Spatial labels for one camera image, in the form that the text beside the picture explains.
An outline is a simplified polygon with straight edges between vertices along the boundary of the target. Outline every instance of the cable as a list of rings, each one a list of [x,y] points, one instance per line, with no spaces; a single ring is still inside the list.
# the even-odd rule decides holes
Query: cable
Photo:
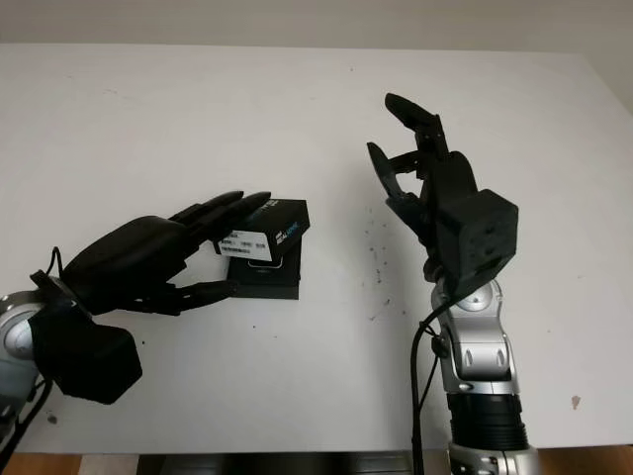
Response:
[[[46,382],[46,380],[45,380],[45,379],[43,379],[42,381],[40,381],[38,384],[36,384],[36,385],[33,387],[33,390],[34,390],[34,391],[39,390],[39,389],[40,389],[40,388],[44,385],[44,383],[45,383],[45,382]]]
[[[426,333],[427,329],[430,329],[430,324],[437,319],[440,315],[450,309],[453,305],[459,302],[461,299],[454,298],[452,301],[448,301],[437,307],[433,312],[429,314],[422,322],[419,323],[417,332],[413,337],[413,343],[411,345],[410,356],[410,373],[411,373],[411,400],[413,406],[413,434],[411,436],[412,444],[412,457],[413,457],[413,475],[424,475],[424,457],[422,455],[422,427],[420,423],[420,409],[421,404],[419,402],[419,395],[417,389],[417,348],[419,347],[419,341],[422,335]],[[427,382],[427,387],[424,390],[424,396],[428,392],[430,382]]]
[[[48,395],[50,395],[51,390],[52,390],[52,381],[47,379],[45,380],[44,388],[42,390],[42,393],[40,394],[40,397],[38,398],[36,403],[33,405],[33,408],[29,411],[29,414],[26,416],[24,421],[20,422],[16,420],[16,425],[13,430],[13,433],[11,434],[11,438],[9,439],[7,444],[2,448],[2,451],[0,451],[0,473],[2,473],[5,468],[7,468],[7,464],[9,463],[9,460],[11,459],[11,455],[13,455],[13,452],[15,451],[16,447],[20,443],[20,440],[22,440],[22,437],[27,431],[27,428],[29,428],[29,426],[33,422],[33,419],[36,417],[38,412],[44,406],[46,399],[48,399]]]
[[[46,270],[46,275],[49,275],[52,271],[55,261],[57,261],[57,275],[61,277],[61,269],[63,266],[61,265],[61,252],[59,252],[59,247],[57,246],[52,249],[52,253],[50,254],[50,264]]]
[[[433,376],[435,375],[435,369],[437,368],[438,361],[439,361],[439,356],[435,355],[435,359],[433,360],[433,366],[431,366],[431,372],[428,374],[428,378],[426,378],[426,386],[424,386],[424,392],[422,393],[422,397],[419,400],[419,406],[417,407],[418,414],[421,414],[422,412],[422,406],[424,406],[424,400],[426,399],[428,390],[431,387],[431,382],[433,381]]]

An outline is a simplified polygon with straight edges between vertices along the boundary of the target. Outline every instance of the silver metal housing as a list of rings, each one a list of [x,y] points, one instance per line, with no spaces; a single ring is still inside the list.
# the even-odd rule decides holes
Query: silver metal housing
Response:
[[[502,452],[449,443],[448,456],[453,473],[477,475],[539,475],[541,473],[538,452],[533,447]]]
[[[35,291],[16,292],[0,299],[0,438],[11,431],[39,374],[33,361],[28,319],[42,306]]]
[[[433,308],[446,301],[439,283]],[[495,280],[438,317],[440,339],[450,348],[441,358],[447,393],[516,394],[518,382],[509,339],[501,327],[502,294]]]

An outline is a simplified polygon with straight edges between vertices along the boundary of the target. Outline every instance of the white label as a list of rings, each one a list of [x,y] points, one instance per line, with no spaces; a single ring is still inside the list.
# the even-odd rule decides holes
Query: white label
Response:
[[[220,254],[254,260],[272,260],[266,234],[233,231],[219,243]]]

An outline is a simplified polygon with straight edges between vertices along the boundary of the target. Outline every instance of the small black box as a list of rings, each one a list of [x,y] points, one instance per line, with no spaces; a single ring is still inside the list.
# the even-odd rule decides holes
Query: small black box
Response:
[[[235,297],[299,299],[301,240],[276,262],[231,258],[228,280],[239,282]]]
[[[221,241],[216,252],[229,257],[279,260],[310,227],[306,200],[270,199]]]

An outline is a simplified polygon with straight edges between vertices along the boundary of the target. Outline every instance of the white tabletop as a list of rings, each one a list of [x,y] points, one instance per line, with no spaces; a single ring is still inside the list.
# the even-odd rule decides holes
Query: white tabletop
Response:
[[[134,334],[142,379],[110,407],[55,392],[57,424],[40,416],[21,450],[409,448],[408,353],[431,287],[365,148],[413,148],[388,91],[441,114],[480,187],[519,206],[499,283],[530,441],[633,442],[633,119],[581,57],[5,45],[2,292],[32,288],[54,245],[68,261],[127,220],[226,190],[307,199],[312,219],[298,302],[99,318]],[[225,266],[205,246],[177,281]],[[422,376],[431,360],[425,344]],[[445,445],[448,420],[437,377],[426,447]]]

